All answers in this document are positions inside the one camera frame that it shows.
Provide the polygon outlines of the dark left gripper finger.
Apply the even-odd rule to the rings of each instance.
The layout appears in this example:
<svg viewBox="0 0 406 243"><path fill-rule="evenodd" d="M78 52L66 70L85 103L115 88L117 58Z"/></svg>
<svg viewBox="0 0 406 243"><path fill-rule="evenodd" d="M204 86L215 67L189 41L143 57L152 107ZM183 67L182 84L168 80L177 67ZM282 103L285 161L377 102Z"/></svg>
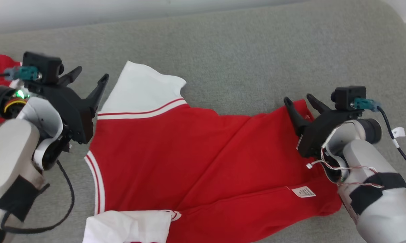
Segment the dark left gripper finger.
<svg viewBox="0 0 406 243"><path fill-rule="evenodd" d="M109 81L109 74L104 74L97 82L97 86L92 92L85 98L85 103L89 107L91 112L97 112L99 103L104 94L105 88Z"/></svg>
<svg viewBox="0 0 406 243"><path fill-rule="evenodd" d="M72 71L61 76L58 80L58 85L66 87L67 85L73 83L82 72L82 69L83 68L81 66L77 66Z"/></svg>

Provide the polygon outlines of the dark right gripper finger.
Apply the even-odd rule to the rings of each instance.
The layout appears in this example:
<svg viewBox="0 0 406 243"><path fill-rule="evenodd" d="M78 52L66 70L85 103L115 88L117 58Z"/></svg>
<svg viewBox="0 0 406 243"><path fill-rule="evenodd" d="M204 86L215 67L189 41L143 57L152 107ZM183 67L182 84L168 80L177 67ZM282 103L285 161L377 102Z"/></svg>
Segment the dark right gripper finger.
<svg viewBox="0 0 406 243"><path fill-rule="evenodd" d="M290 117L291 123L293 125L294 132L296 133L297 136L302 136L304 130L308 126L308 121L305 120L302 117L302 115L297 111L293 101L291 101L290 98L285 97L284 104Z"/></svg>
<svg viewBox="0 0 406 243"><path fill-rule="evenodd" d="M330 112L331 108L329 108L325 103L321 102L318 100L316 97L314 97L312 94L308 93L307 94L307 100L309 104L320 114L323 115L326 112Z"/></svg>

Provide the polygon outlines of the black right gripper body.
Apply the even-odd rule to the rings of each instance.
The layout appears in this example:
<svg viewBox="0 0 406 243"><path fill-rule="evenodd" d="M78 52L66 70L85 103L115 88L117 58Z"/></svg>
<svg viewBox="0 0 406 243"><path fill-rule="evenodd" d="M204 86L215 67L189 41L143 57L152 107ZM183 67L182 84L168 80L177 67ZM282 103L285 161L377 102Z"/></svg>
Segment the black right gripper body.
<svg viewBox="0 0 406 243"><path fill-rule="evenodd" d="M362 115L363 109L352 111L331 110L319 115L311 123L301 119L296 126L296 134L299 137L297 150L303 158L317 157L320 147L328 138L329 134L347 120L357 119Z"/></svg>

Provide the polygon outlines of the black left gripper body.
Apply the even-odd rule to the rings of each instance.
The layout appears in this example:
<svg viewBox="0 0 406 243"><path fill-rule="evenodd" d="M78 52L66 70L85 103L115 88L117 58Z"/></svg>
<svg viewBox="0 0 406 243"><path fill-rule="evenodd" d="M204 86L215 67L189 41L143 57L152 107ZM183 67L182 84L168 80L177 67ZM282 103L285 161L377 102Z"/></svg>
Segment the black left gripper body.
<svg viewBox="0 0 406 243"><path fill-rule="evenodd" d="M93 118L97 110L97 87L85 98L67 86L29 84L29 91L50 102L67 125L67 136L80 144L88 144L93 137Z"/></svg>

